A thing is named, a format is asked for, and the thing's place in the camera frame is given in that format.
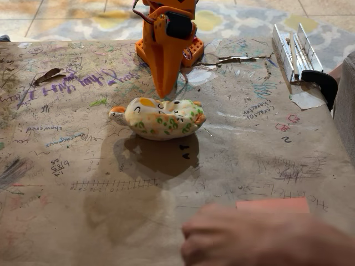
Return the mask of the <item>person's hand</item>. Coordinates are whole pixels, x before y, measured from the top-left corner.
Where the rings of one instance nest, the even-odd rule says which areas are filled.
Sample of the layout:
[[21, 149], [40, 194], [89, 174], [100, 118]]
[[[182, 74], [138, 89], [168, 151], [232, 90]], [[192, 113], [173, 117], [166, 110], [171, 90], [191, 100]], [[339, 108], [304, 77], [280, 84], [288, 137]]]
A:
[[185, 265], [301, 265], [294, 217], [208, 205], [183, 226]]

